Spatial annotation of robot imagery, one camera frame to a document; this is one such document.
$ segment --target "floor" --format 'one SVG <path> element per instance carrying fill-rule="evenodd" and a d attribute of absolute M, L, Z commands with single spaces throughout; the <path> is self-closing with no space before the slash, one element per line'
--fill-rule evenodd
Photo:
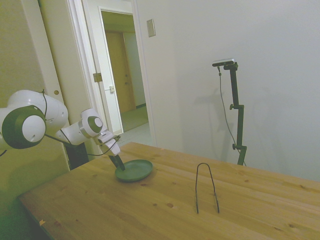
<path fill-rule="evenodd" d="M 144 125 L 149 122 L 147 107 L 143 106 L 135 110 L 123 112 L 121 113 L 121 120 L 124 132 Z"/>
<path fill-rule="evenodd" d="M 118 145 L 120 147 L 130 142 L 153 146 L 149 123 L 145 123 L 134 129 L 126 131 L 120 136 L 121 138 L 118 141 Z"/>

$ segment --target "green plate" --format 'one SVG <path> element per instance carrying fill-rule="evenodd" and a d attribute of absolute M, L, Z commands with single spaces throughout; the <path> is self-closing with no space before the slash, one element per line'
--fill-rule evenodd
<path fill-rule="evenodd" d="M 153 165 L 148 160 L 137 159 L 124 163 L 125 170 L 120 167 L 115 170 L 115 176 L 122 182 L 135 182 L 147 177 L 151 172 Z"/>

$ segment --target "doorway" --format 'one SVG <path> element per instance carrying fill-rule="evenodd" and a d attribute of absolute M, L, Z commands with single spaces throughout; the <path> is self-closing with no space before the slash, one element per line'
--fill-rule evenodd
<path fill-rule="evenodd" d="M 122 127 L 150 135 L 134 19 L 131 14 L 101 11 Z"/>

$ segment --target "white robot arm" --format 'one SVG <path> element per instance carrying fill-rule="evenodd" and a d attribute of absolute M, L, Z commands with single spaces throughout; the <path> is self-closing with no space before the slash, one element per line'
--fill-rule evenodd
<path fill-rule="evenodd" d="M 8 106 L 0 108 L 0 149 L 31 148 L 44 136 L 70 145 L 79 145 L 93 138 L 102 152 L 111 156 L 116 167 L 121 166 L 124 170 L 118 156 L 120 148 L 99 114 L 90 108 L 80 116 L 79 122 L 63 128 L 68 122 L 68 110 L 62 102 L 44 93 L 17 91 L 9 98 Z"/>

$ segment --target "light switch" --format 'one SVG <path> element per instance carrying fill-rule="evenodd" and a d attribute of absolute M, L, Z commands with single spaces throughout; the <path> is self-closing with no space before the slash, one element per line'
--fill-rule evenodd
<path fill-rule="evenodd" d="M 146 21 L 146 26 L 148 28 L 149 38 L 155 36 L 156 31 L 155 31 L 154 19 L 150 19 L 150 20 Z"/>

